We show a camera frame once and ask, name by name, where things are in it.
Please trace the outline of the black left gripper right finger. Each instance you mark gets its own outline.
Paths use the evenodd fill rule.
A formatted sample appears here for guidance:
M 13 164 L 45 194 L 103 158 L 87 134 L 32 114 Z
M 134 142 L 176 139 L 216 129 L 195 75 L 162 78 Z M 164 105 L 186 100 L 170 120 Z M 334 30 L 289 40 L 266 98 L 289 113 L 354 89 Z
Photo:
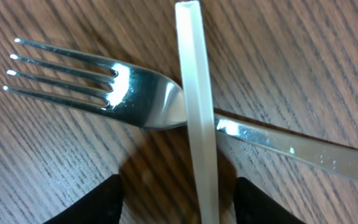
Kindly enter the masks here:
M 236 179 L 234 209 L 237 224 L 304 224 L 245 177 Z

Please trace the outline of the silver metal fork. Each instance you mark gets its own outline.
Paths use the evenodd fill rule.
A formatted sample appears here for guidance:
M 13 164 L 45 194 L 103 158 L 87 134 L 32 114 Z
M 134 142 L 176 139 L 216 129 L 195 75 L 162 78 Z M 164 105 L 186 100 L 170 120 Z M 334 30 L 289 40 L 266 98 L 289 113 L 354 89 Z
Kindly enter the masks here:
M 182 87 L 171 78 L 148 68 L 73 49 L 16 38 L 18 44 L 29 45 L 55 54 L 74 58 L 110 71 L 109 75 L 68 67 L 35 58 L 10 54 L 10 58 L 85 78 L 109 86 L 109 90 L 88 87 L 60 79 L 8 70 L 12 77 L 58 86 L 93 96 L 103 105 L 27 88 L 3 86 L 6 92 L 98 114 L 145 129 L 172 129 L 187 122 Z M 311 166 L 358 182 L 358 149 L 343 146 L 266 123 L 238 120 L 216 113 L 215 129 L 227 136 L 264 147 L 279 154 L 303 161 Z

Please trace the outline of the white plastic fork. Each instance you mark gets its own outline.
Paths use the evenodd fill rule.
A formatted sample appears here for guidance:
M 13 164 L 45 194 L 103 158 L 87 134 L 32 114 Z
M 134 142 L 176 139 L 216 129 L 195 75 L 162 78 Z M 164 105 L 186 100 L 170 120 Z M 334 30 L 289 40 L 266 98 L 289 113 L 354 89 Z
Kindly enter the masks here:
M 175 4 L 188 138 L 202 223 L 219 223 L 218 160 L 208 56 L 199 1 Z

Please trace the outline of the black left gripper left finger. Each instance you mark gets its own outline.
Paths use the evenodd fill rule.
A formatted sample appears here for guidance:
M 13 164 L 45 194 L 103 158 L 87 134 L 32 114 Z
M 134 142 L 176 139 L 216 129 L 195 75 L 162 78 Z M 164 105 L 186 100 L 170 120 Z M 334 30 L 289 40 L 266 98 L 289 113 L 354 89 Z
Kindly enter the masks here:
M 45 223 L 118 224 L 123 200 L 124 190 L 121 176 L 114 174 L 80 198 L 79 201 Z

